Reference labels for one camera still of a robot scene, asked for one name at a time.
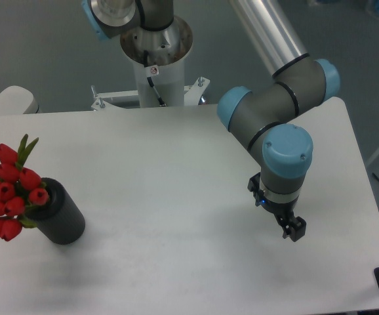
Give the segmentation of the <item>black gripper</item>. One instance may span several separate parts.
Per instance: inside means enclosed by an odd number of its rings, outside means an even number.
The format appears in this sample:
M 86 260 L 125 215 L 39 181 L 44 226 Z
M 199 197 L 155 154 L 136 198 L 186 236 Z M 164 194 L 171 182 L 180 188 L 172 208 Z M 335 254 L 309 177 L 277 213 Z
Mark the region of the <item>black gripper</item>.
M 283 230 L 283 239 L 290 238 L 297 242 L 306 233 L 306 221 L 294 216 L 294 207 L 297 202 L 297 192 L 290 194 L 277 194 L 272 192 L 261 179 L 261 173 L 255 174 L 249 179 L 249 192 L 255 199 L 256 206 L 262 206 L 272 213 Z

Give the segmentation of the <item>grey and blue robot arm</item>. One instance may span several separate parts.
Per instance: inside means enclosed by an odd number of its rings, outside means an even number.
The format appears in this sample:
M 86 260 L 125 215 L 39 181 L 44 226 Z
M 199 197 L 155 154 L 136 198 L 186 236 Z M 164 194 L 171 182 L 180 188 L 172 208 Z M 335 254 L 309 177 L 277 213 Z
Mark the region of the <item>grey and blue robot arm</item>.
M 139 105 L 183 106 L 190 92 L 183 61 L 193 45 L 186 22 L 172 1 L 83 1 L 96 36 L 118 37 L 134 66 Z M 334 97 L 340 76 L 328 60 L 314 60 L 276 1 L 232 1 L 231 6 L 273 78 L 260 94 L 234 87 L 218 102 L 217 114 L 259 164 L 248 189 L 257 205 L 272 213 L 283 237 L 297 241 L 306 222 L 294 214 L 311 165 L 313 142 L 292 120 Z

